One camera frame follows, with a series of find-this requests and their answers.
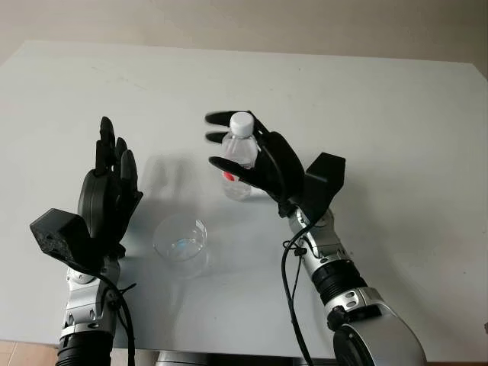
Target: wire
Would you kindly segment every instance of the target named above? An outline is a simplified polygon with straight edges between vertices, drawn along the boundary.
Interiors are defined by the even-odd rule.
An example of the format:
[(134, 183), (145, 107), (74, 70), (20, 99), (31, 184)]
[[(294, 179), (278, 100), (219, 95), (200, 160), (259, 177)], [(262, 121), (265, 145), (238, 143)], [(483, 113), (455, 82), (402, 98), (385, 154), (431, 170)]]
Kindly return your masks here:
[(114, 282), (110, 281), (104, 275), (99, 274), (96, 271), (90, 271), (89, 269), (84, 268), (84, 267), (77, 265), (75, 263), (69, 263), (69, 267), (73, 268), (75, 271), (78, 271), (81, 273), (86, 273), (87, 275), (91, 275), (93, 277), (98, 278), (100, 281), (105, 282), (105, 284), (115, 293), (115, 295), (117, 296), (117, 299), (119, 300), (120, 305), (122, 306), (122, 310), (124, 311), (125, 319), (127, 321), (127, 324), (123, 323), (123, 325), (122, 325), (125, 329), (126, 334), (127, 334), (127, 354), (128, 354), (127, 365), (128, 366), (136, 366), (136, 362), (134, 359), (135, 354), (136, 354), (136, 345), (134, 342), (134, 328), (132, 325), (132, 318), (130, 317), (129, 307), (127, 306), (127, 302), (125, 301), (123, 294), (120, 292), (120, 290), (114, 284)]
[(303, 239), (305, 242), (307, 242), (308, 247), (309, 247), (310, 251), (312, 252), (312, 255), (315, 257), (315, 259), (320, 259), (320, 257), (319, 257), (319, 256), (317, 256), (317, 255), (315, 254), (315, 252), (313, 251), (313, 249), (312, 249), (312, 243), (311, 243), (311, 242), (308, 240), (308, 238), (307, 238), (306, 236), (304, 236), (302, 239)]
[(287, 269), (286, 269), (286, 264), (287, 264), (287, 257), (288, 253), (291, 250), (291, 247), (293, 244), (305, 233), (307, 233), (312, 227), (316, 224), (318, 220), (315, 220), (314, 222), (309, 223), (307, 226), (305, 226), (302, 230), (300, 230), (298, 233), (294, 235), (294, 237), (290, 240), (290, 242), (287, 244), (286, 248), (283, 251), (283, 255), (281, 256), (281, 279), (283, 280), (283, 285), (284, 285), (284, 293), (287, 298), (288, 302), (288, 309), (290, 311), (290, 316), (291, 316), (291, 324), (293, 325), (294, 331), (295, 331), (295, 336), (297, 337), (297, 342), (300, 347), (300, 350), (302, 351), (303, 358), (305, 358), (305, 361), (309, 366), (313, 366), (312, 358), (310, 357), (310, 353), (308, 352), (307, 345), (305, 344), (305, 340), (303, 339), (302, 332), (300, 330), (300, 325), (298, 324), (298, 319), (297, 319), (297, 314), (295, 313), (295, 308), (294, 308), (294, 302), (293, 298), (290, 294), (290, 288), (288, 286), (288, 279), (287, 279)]
[(110, 288), (108, 287), (104, 288), (104, 292), (102, 292), (100, 296), (100, 304), (102, 309), (105, 306), (105, 297), (107, 296), (108, 290), (110, 290)]
[[(281, 246), (283, 247), (283, 249), (286, 249), (287, 248), (287, 244), (290, 242), (290, 240), (285, 240), (284, 242), (282, 242)], [(292, 249), (298, 249), (300, 248), (297, 244), (294, 244), (293, 248)]]
[(122, 289), (120, 289), (119, 291), (120, 291), (120, 293), (121, 293), (121, 294), (125, 294), (126, 292), (128, 292), (128, 290), (130, 290), (130, 289), (132, 289), (132, 288), (135, 288), (136, 286), (137, 286), (137, 283), (135, 283), (135, 282), (134, 282), (134, 283), (133, 283), (133, 284), (131, 284), (130, 286), (127, 286), (127, 287), (125, 287), (125, 288), (122, 288)]
[(120, 309), (117, 311), (117, 318), (119, 318), (119, 322), (122, 325), (122, 327), (125, 329), (127, 332), (127, 326), (125, 325), (124, 319), (122, 319), (122, 316), (120, 314)]
[(302, 265), (302, 256), (300, 255), (298, 258), (298, 268), (297, 268), (297, 274), (295, 275), (295, 284), (293, 285), (293, 291), (291, 291), (291, 301), (294, 303), (295, 302), (295, 291), (297, 290), (297, 284), (298, 284), (298, 276), (300, 275), (300, 267)]

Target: white bottle cap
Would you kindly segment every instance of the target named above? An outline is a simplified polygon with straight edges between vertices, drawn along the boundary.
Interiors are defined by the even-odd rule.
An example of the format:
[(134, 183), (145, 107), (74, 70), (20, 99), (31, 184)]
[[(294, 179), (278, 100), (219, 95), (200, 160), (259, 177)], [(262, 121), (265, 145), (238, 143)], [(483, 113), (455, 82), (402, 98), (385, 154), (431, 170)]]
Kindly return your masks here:
[(247, 112), (237, 112), (230, 118), (230, 132), (239, 137), (249, 137), (254, 130), (254, 117)]

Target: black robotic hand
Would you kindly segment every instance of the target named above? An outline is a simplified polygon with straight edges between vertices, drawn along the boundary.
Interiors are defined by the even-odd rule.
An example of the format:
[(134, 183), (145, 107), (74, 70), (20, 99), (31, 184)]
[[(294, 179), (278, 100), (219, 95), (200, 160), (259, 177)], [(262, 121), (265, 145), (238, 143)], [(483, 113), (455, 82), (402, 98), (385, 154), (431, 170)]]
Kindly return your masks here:
[[(206, 122), (228, 127), (237, 111), (210, 112)], [(345, 159), (322, 152), (305, 172), (295, 151), (278, 132), (269, 132), (256, 116), (254, 137), (258, 157), (254, 168), (244, 169), (236, 162), (212, 156), (210, 163), (236, 175), (249, 185), (261, 188), (278, 203), (281, 217), (290, 216), (299, 207), (310, 221), (318, 220), (344, 183)], [(207, 140), (222, 143), (226, 132), (207, 133)]]
[(41, 250), (72, 268), (97, 272), (106, 255), (124, 256), (119, 243), (143, 194), (137, 190), (133, 154), (101, 119), (95, 168), (85, 176), (78, 215), (51, 209), (30, 225)]

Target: plastic bottle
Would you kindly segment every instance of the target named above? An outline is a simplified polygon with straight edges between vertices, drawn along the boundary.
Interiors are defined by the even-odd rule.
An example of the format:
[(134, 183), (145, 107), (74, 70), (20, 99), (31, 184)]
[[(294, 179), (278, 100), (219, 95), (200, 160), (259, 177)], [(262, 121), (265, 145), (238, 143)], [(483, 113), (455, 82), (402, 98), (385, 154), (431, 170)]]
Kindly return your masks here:
[[(246, 169), (254, 166), (258, 144), (252, 135), (254, 117), (247, 112), (237, 112), (230, 118), (230, 132), (223, 138), (223, 157)], [(239, 177), (223, 172), (223, 191), (231, 200), (242, 201), (251, 195), (251, 186)]]

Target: table surface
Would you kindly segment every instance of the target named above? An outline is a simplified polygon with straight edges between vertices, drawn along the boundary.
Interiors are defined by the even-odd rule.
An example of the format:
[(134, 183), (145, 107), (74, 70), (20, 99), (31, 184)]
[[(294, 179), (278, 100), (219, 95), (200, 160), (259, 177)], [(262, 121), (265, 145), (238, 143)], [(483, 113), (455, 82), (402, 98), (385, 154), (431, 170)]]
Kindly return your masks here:
[[(486, 360), (486, 100), (486, 80), (461, 63), (27, 42), (0, 68), (0, 339), (57, 343), (66, 266), (28, 225), (76, 210), (106, 115), (145, 194), (119, 282), (137, 282), (126, 295), (137, 348), (298, 356), (279, 270), (287, 221), (266, 197), (226, 199), (207, 163), (220, 150), (204, 141), (205, 113), (251, 109), (304, 166), (322, 151), (347, 159), (336, 231), (428, 359)], [(191, 272), (152, 248), (175, 213), (208, 231)], [(332, 357), (304, 273), (296, 302), (311, 354)]]

